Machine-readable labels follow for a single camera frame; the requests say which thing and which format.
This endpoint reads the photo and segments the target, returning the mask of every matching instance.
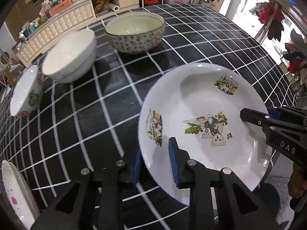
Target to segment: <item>pink box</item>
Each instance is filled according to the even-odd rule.
[[[49,10],[49,14],[51,16],[54,16],[55,14],[59,13],[61,10],[67,8],[68,6],[70,6],[72,4],[72,1],[71,0],[64,0],[63,2],[61,2],[60,4],[52,7],[50,10]]]

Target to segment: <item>black tablecloth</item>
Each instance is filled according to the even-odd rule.
[[[10,116],[12,92],[1,104],[0,160],[11,161],[22,171],[41,210],[82,168],[100,170],[120,159],[120,152],[138,149],[142,102],[151,86],[177,66],[219,64],[250,82],[266,106],[296,104],[278,65],[224,16],[192,4],[135,11],[145,10],[165,18],[157,48],[142,54],[115,52],[104,31],[109,18],[89,26],[97,38],[97,59],[84,77],[70,85],[46,78],[40,107],[28,117]],[[35,64],[41,66],[43,59],[39,56]],[[188,207],[162,191],[144,164],[139,180],[136,189],[122,193],[125,226],[188,229]]]

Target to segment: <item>paper towel roll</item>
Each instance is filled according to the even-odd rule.
[[[113,3],[109,3],[108,9],[112,9],[113,11],[117,12],[117,11],[119,11],[119,6],[117,6]]]

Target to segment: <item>pink spot on plate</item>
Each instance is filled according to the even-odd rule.
[[[18,205],[18,202],[15,197],[12,197],[12,203],[14,203],[15,205]]]

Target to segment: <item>metal screw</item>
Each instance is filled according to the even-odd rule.
[[[81,170],[81,174],[82,175],[87,175],[90,172],[90,170],[88,168],[84,168]]]
[[[125,161],[124,160],[118,160],[116,161],[116,166],[121,167],[125,165]]]
[[[223,168],[223,173],[225,175],[230,175],[231,174],[231,169],[230,168]]]
[[[196,165],[196,161],[195,161],[194,159],[188,160],[187,163],[188,163],[188,165],[190,165],[190,166]]]

